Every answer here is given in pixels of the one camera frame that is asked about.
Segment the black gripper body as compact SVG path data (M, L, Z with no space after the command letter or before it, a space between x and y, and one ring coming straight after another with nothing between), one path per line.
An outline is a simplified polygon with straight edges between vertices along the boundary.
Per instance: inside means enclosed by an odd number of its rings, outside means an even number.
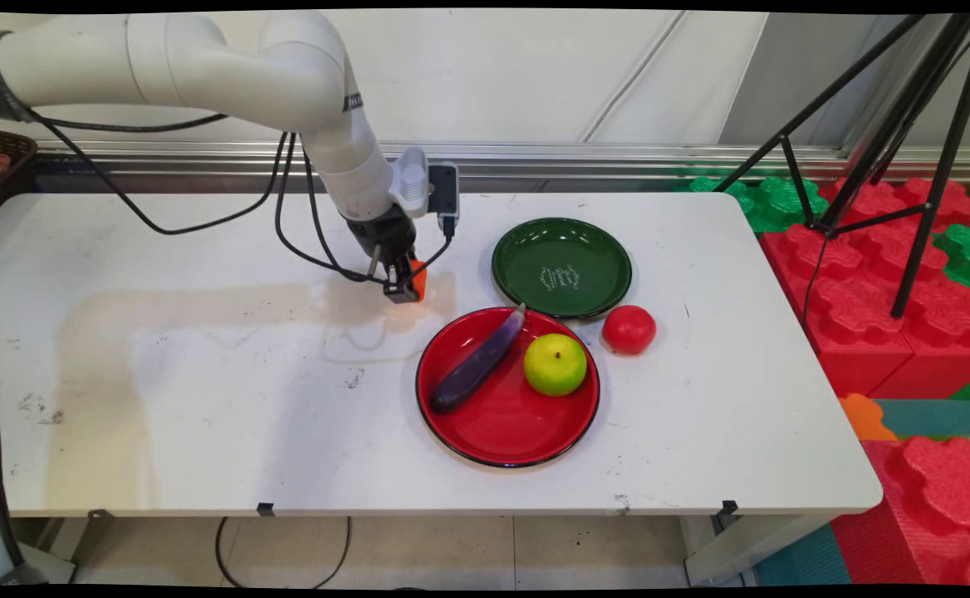
M378 259L383 264L395 264L403 258L415 260L415 223L397 204L391 204L389 209L374 219L346 219L345 223L367 257L373 258L375 249L379 248Z

